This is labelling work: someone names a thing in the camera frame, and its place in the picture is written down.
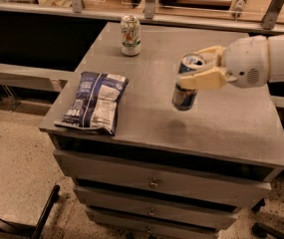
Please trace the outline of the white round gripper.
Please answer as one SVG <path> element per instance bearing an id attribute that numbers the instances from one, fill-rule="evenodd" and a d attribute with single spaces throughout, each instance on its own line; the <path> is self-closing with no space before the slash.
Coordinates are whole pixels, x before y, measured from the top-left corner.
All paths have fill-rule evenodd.
<path id="1" fill-rule="evenodd" d="M 266 37 L 238 39 L 226 49 L 216 45 L 196 51 L 195 55 L 198 68 L 206 65 L 214 68 L 192 75 L 182 74 L 177 80 L 182 89 L 217 90 L 226 85 L 227 80 L 229 84 L 245 89 L 262 87 L 268 81 L 269 45 Z"/>

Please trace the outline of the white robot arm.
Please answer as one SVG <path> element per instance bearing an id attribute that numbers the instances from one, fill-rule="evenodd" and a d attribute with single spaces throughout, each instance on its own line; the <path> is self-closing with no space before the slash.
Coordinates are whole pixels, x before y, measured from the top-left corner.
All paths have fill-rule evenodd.
<path id="1" fill-rule="evenodd" d="M 203 65 L 179 76 L 176 83 L 182 89 L 216 90 L 226 84 L 245 89 L 284 82 L 284 35 L 242 38 L 196 55 Z"/>

